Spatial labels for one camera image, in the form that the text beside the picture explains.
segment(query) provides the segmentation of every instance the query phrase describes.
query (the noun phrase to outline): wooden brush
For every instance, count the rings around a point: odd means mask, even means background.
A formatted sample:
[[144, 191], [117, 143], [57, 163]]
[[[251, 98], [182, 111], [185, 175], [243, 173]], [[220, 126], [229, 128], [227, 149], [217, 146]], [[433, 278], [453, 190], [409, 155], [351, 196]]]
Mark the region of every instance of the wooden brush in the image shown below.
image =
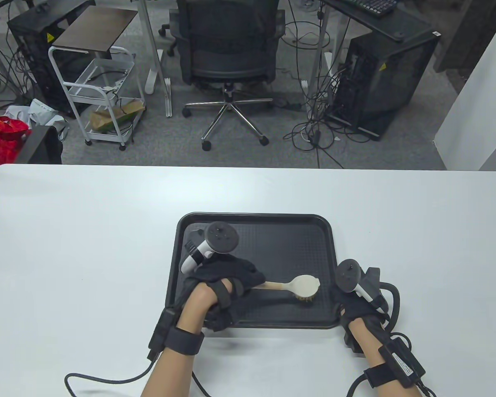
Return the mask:
[[301, 301], [312, 301], [320, 289], [320, 280], [310, 274], [297, 276], [290, 283], [274, 283], [267, 281], [254, 287], [255, 289], [273, 289], [274, 291], [291, 291]]

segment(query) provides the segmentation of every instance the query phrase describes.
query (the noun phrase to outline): black computer case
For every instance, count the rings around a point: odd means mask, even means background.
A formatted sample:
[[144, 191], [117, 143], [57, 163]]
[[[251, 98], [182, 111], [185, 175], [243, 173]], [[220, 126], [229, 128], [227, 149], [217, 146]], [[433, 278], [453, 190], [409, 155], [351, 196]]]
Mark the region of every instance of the black computer case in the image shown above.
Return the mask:
[[440, 37], [429, 30], [405, 42], [375, 32], [353, 38], [326, 117], [380, 140], [412, 99]]
[[[8, 22], [18, 48], [37, 81], [43, 102], [73, 116], [61, 83], [48, 58], [48, 49], [66, 28], [95, 0], [48, 0]], [[75, 81], [93, 59], [93, 55], [56, 51], [55, 61], [65, 81]], [[87, 107], [78, 106], [81, 111]]]

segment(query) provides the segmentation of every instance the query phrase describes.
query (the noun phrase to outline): gray carpet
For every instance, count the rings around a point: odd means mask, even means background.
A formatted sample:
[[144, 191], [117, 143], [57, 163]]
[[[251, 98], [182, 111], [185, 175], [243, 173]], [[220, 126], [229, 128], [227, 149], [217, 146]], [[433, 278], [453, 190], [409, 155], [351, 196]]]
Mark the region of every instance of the gray carpet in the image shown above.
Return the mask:
[[[98, 4], [124, 6], [133, 5], [122, 0], [99, 1]], [[286, 2], [281, 8], [287, 9]], [[153, 27], [167, 23], [167, 9], [174, 7], [174, 2], [149, 2], [150, 17]], [[297, 20], [316, 21], [313, 13], [296, 10]], [[335, 24], [329, 23], [333, 32]], [[300, 35], [316, 31], [308, 24], [300, 26]], [[367, 32], [362, 26], [351, 24], [348, 38]], [[159, 46], [166, 47], [168, 40], [159, 38]], [[141, 36], [140, 25], [136, 20], [117, 42], [137, 54], [136, 68], [144, 82], [149, 61]], [[298, 63], [301, 78], [306, 78], [312, 65], [314, 51], [299, 51]], [[135, 131], [135, 143], [126, 151], [118, 150], [117, 144], [95, 141], [92, 146], [84, 144], [83, 136], [75, 127], [64, 142], [63, 162], [65, 164], [106, 164], [106, 165], [149, 165], [149, 166], [221, 166], [221, 167], [291, 167], [316, 168], [316, 153], [303, 153], [295, 149], [290, 141], [282, 137], [290, 132], [294, 125], [305, 121], [303, 112], [294, 112], [265, 106], [252, 105], [244, 107], [246, 115], [260, 130], [267, 134], [270, 144], [262, 147], [257, 138], [233, 114], [227, 114], [216, 126], [211, 138], [212, 151], [204, 152], [200, 146], [200, 136], [214, 119], [216, 111], [195, 110], [193, 116], [185, 119], [181, 115], [186, 102], [207, 100], [213, 93], [203, 93], [182, 82], [178, 53], [174, 58], [165, 57], [165, 75], [171, 78], [173, 91], [173, 117], [165, 117], [163, 93], [159, 88], [147, 96], [148, 110]], [[277, 66], [296, 72], [296, 51], [280, 43]], [[128, 83], [128, 93], [135, 94], [134, 87]], [[270, 86], [251, 88], [261, 96], [286, 98], [291, 103], [301, 100], [301, 90], [297, 81], [288, 74], [278, 70], [276, 80]], [[456, 92], [448, 82], [445, 74], [436, 74], [429, 66], [420, 82], [412, 102], [401, 110], [390, 129], [380, 142], [359, 144], [345, 137], [335, 141], [328, 152], [346, 168], [369, 168], [391, 170], [444, 170], [439, 154], [433, 145], [433, 137], [443, 122], [448, 110], [456, 98]], [[331, 134], [322, 130], [321, 144], [327, 144]], [[320, 153], [322, 168], [338, 166]]]

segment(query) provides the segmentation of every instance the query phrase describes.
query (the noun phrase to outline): white pillar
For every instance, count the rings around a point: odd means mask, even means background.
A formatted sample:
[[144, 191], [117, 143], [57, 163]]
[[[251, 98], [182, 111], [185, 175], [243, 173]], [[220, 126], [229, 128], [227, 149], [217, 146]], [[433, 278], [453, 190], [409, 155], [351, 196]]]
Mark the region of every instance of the white pillar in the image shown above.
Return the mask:
[[496, 168], [496, 34], [439, 128], [435, 146], [447, 170]]

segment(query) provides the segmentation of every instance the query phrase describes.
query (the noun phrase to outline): desk leg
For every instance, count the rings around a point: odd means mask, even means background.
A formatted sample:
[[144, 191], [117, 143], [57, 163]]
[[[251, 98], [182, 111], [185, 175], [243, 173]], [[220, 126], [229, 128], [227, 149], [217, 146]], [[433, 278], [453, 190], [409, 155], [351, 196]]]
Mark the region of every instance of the desk leg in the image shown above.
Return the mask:
[[303, 89], [307, 88], [307, 98], [305, 101], [305, 105], [307, 108], [307, 118], [309, 120], [312, 115], [312, 108], [316, 103], [316, 99], [313, 99], [312, 97], [314, 96], [314, 94], [316, 94], [318, 88], [318, 84], [317, 84], [318, 70], [320, 68], [320, 58], [322, 56], [322, 51], [323, 51], [323, 40], [325, 38], [325, 32], [327, 31], [327, 23], [329, 22], [330, 13], [331, 13], [331, 8], [325, 7], [323, 21], [322, 21], [322, 29], [320, 30], [320, 38], [318, 39], [318, 47], [316, 48], [316, 56], [314, 57], [314, 64], [312, 65], [312, 70], [310, 72], [310, 80], [308, 81], [308, 83], [306, 80], [301, 81], [301, 85]]
[[147, 46], [147, 51], [152, 54], [153, 62], [150, 65], [150, 70], [147, 76], [147, 81], [145, 82], [145, 93], [150, 95], [154, 93], [154, 85], [156, 84], [157, 76], [160, 76], [160, 83], [162, 85], [163, 93], [165, 95], [165, 116], [172, 117], [172, 105], [171, 105], [171, 79], [164, 78], [162, 72], [161, 58], [163, 56], [163, 50], [157, 50], [156, 43], [154, 41], [154, 36], [152, 33], [152, 28], [150, 26], [150, 19], [148, 16], [146, 0], [139, 0], [138, 2], [138, 14], [140, 16], [140, 22], [142, 25], [142, 30], [145, 36], [145, 44]]
[[[324, 53], [325, 63], [327, 64], [327, 69], [329, 70], [329, 77], [331, 78], [331, 84], [335, 87], [337, 81], [333, 80], [333, 76], [338, 73], [339, 64], [341, 61], [342, 47], [344, 39], [346, 38], [346, 32], [349, 27], [349, 17], [339, 13], [338, 25], [336, 27], [336, 37], [333, 41], [333, 51], [331, 53]], [[329, 103], [332, 104], [333, 98], [329, 98]]]

